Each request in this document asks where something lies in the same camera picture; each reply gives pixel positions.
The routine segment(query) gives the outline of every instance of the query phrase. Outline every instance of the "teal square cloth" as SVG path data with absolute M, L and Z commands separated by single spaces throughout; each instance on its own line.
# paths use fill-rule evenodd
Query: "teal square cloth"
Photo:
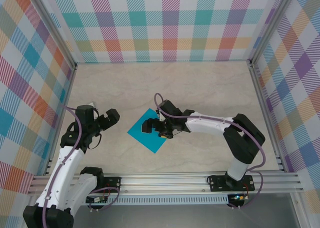
M 128 131 L 128 134 L 151 150 L 153 153 L 156 153 L 164 144 L 166 139 L 159 137 L 158 132 L 156 132 L 155 129 L 152 129 L 151 134 L 142 133 L 142 124 L 150 118 L 158 118 L 157 113 L 152 109 L 148 109 L 144 113 L 144 115 Z

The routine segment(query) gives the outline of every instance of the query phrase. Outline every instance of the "metal rail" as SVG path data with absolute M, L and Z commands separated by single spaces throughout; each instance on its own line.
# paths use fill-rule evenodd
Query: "metal rail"
M 76 78 L 76 73 L 77 73 L 77 69 L 75 69 L 71 74 L 70 84 L 69 84 L 68 90 L 66 92 L 66 96 L 65 96 L 65 99 L 63 101 L 63 105 L 67 105 L 68 102 L 69 102 L 69 98 L 70 98 L 70 95 L 71 95 L 72 87 L 74 85 L 74 81 L 75 81 L 75 78 Z M 49 155 L 47 157 L 47 160 L 45 161 L 46 167 L 44 166 L 42 168 L 41 174 L 49 174 L 49 170 L 50 170 L 50 167 L 52 165 L 52 160 L 53 160 L 53 157 L 55 155 L 56 147 L 57 147 L 57 144 L 58 144 L 58 141 L 59 141 L 59 135 L 60 135 L 62 124 L 64 122 L 65 114 L 66 114 L 66 110 L 62 109 L 61 114 L 58 117 L 55 134 L 54 134 L 54 137 L 53 137 L 53 140 L 52 140 L 52 143 L 51 143 L 51 147 L 50 147 L 50 150 L 49 150 Z
M 67 61 L 68 65 L 73 69 L 76 68 L 76 61 L 72 57 L 72 54 L 67 47 L 64 39 L 60 35 L 58 28 L 56 27 L 55 23 L 53 22 L 50 13 L 47 11 L 45 5 L 43 4 L 42 0 L 31 0 L 33 6 L 39 13 L 41 20 L 45 24 L 46 28 L 48 29 L 49 33 L 55 40 L 57 46 L 61 50 L 65 60 Z
M 264 178 L 262 193 L 302 192 L 303 186 L 296 173 L 278 171 L 261 171 Z M 164 174 L 104 174 L 105 176 L 120 176 L 121 195 L 161 195 L 161 194 L 232 194 L 238 192 L 210 192 L 207 184 L 209 175 L 223 175 L 224 172 L 201 173 L 164 173 Z M 257 192 L 261 178 L 257 173 L 250 173 Z M 40 195 L 49 180 L 49 175 L 35 176 L 29 195 Z M 79 175 L 73 177 L 73 186 Z
M 258 102 L 260 104 L 260 108 L 261 108 L 261 111 L 262 111 L 262 115 L 263 115 L 263 118 L 264 118 L 264 122 L 265 122 L 266 128 L 268 130 L 268 134 L 269 134 L 269 137 L 270 137 L 270 140 L 271 140 L 271 144 L 272 144 L 273 150 L 274 150 L 276 155 L 280 155 L 281 157 L 284 157 L 284 155 L 282 154 L 282 151 L 280 149 L 280 144 L 279 144 L 279 141 L 277 139 L 276 131 L 275 131 L 273 125 L 272 125 L 272 119 L 271 119 L 270 113 L 268 111 L 267 103 L 266 103 L 266 101 L 264 99 L 264 96 L 263 96 L 263 93 L 262 93 L 262 87 L 260 86 L 256 70 L 253 68 L 253 66 L 250 63 L 250 61 L 247 61 L 247 66 L 248 66 L 248 69 L 249 69 L 249 73 L 251 75 L 252 83 L 253 83 L 253 86 L 254 86 L 254 90 L 255 90 L 256 96 L 258 98 Z M 284 168 L 282 167 L 282 169 L 284 169 L 285 171 L 288 171 L 287 165 L 284 164 Z

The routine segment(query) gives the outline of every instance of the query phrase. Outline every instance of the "plaid backdrop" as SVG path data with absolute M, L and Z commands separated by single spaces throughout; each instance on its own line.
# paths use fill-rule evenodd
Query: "plaid backdrop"
M 267 19 L 265 20 L 264 24 L 263 24 L 263 27 L 261 28 L 260 32 L 259 32 L 259 35 L 258 35 L 258 38 L 256 39 L 255 43 L 254 43 L 254 46 L 250 52 L 250 55 L 248 57 L 248 59 L 252 59 L 257 47 L 258 47 L 258 44 L 260 43 L 260 40 L 261 38 L 265 35 L 268 27 L 269 27 L 269 24 L 270 24 L 270 21 L 272 20 L 272 18 L 274 17 L 275 13 L 276 13 L 276 10 L 277 8 L 279 7 L 280 3 L 281 3 L 282 0 L 275 0 L 271 10 L 270 10 L 270 13 L 267 17 Z
M 268 5 L 268 0 L 42 1 L 74 57 L 70 39 L 87 63 L 246 60 Z
M 0 0 L 0 227 L 22 222 L 72 70 L 30 0 Z
M 320 0 L 292 0 L 257 66 L 286 162 L 319 225 Z

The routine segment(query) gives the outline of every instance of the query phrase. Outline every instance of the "gray floor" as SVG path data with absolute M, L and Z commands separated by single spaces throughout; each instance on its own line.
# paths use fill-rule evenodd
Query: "gray floor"
M 289 194 L 261 194 L 252 205 L 231 210 L 227 205 L 112 206 L 90 212 L 82 206 L 74 228 L 296 228 Z

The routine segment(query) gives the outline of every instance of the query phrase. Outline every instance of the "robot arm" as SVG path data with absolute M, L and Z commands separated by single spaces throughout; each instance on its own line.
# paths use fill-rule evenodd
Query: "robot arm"
M 83 159 L 93 137 L 101 136 L 101 131 L 115 125 L 120 118 L 115 109 L 110 109 L 106 112 L 107 117 L 97 114 L 95 119 L 94 110 L 94 107 L 90 105 L 81 105 L 75 110 L 82 128 L 80 142 L 69 159 L 63 163 L 62 161 L 71 152 L 79 136 L 79 126 L 74 122 L 61 138 L 58 161 L 44 191 L 34 206 L 28 205 L 24 209 L 23 217 L 28 227 L 43 227 L 42 212 L 45 200 L 47 200 L 45 219 L 48 227 L 72 227 L 74 216 L 88 194 L 105 185 L 104 173 L 101 168 L 86 167 L 81 171 L 75 186 L 70 188 L 76 168 Z
M 236 117 L 220 118 L 202 115 L 194 110 L 185 110 L 184 112 L 176 108 L 169 100 L 164 100 L 159 107 L 166 113 L 174 116 L 199 116 L 200 118 L 171 118 L 159 110 L 156 112 L 159 119 L 148 119 L 142 125 L 142 132 L 151 133 L 154 128 L 159 132 L 160 137 L 172 139 L 173 131 L 185 132 L 202 132 L 213 135 L 223 135 L 234 159 L 225 175 L 227 185 L 233 189 L 238 182 L 241 181 L 246 173 L 248 166 L 252 163 L 259 148 L 246 135 L 241 134 L 240 130 L 225 121 L 234 122 L 244 129 L 246 129 L 260 145 L 266 140 L 264 135 L 252 124 L 252 122 L 243 114 L 238 114 Z M 223 121 L 214 121 L 209 119 L 202 119 L 201 116 L 218 118 Z

